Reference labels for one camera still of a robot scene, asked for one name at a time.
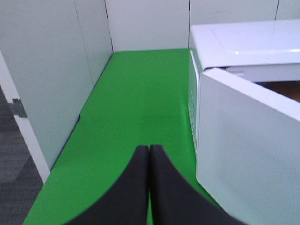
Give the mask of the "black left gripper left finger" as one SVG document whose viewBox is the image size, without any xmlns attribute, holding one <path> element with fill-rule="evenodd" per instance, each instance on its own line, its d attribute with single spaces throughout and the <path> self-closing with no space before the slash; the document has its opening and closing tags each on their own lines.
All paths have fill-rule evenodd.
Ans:
<svg viewBox="0 0 300 225">
<path fill-rule="evenodd" d="M 93 205 L 67 225 L 145 225 L 149 205 L 149 147 L 137 146 L 128 165 Z"/>
</svg>

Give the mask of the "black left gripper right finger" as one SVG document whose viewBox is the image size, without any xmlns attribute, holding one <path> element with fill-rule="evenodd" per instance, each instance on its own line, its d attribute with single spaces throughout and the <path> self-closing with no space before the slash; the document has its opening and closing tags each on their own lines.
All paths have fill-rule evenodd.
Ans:
<svg viewBox="0 0 300 225">
<path fill-rule="evenodd" d="M 150 147 L 150 197 L 155 225 L 243 223 L 198 193 L 176 169 L 161 145 Z"/>
</svg>

